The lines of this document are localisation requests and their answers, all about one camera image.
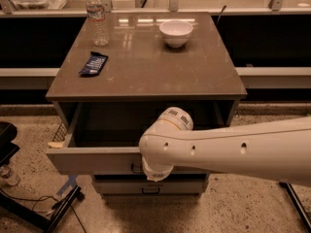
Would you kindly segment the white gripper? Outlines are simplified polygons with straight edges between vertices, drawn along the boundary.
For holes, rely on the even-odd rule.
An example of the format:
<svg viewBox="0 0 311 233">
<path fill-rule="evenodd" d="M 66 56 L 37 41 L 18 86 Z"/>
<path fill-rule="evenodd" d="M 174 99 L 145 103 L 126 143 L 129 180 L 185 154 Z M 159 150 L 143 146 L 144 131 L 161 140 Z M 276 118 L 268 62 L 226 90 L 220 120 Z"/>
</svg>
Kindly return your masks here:
<svg viewBox="0 0 311 233">
<path fill-rule="evenodd" d="M 163 181 L 174 169 L 171 165 L 149 163 L 145 157 L 142 157 L 142 167 L 147 180 L 152 182 Z"/>
</svg>

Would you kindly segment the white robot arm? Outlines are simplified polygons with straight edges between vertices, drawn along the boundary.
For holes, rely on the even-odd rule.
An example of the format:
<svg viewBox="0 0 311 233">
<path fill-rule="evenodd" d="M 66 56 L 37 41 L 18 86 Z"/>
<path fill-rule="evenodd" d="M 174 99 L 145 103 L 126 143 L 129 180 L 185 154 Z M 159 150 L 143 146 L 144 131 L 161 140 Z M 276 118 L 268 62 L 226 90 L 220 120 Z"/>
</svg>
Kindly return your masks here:
<svg viewBox="0 0 311 233">
<path fill-rule="evenodd" d="M 180 108 L 165 110 L 139 141 L 150 181 L 175 167 L 311 184 L 311 117 L 210 130 L 195 130 Z"/>
</svg>

